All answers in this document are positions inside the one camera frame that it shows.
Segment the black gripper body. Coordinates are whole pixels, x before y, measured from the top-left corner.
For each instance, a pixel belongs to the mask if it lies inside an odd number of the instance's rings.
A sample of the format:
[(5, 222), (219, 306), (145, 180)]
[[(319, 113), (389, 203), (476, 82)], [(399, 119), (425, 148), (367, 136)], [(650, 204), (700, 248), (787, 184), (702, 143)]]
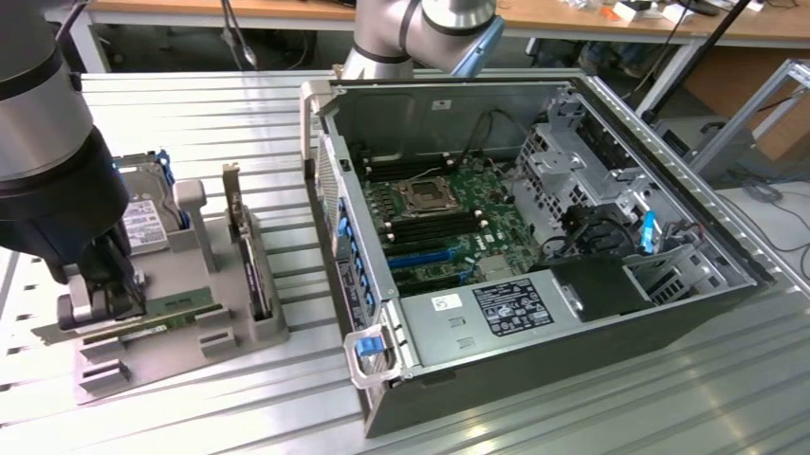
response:
[(65, 284), (74, 265), (92, 282), (132, 278), (121, 216), (129, 194), (97, 129), (54, 169), (1, 184), (1, 247), (38, 257)]

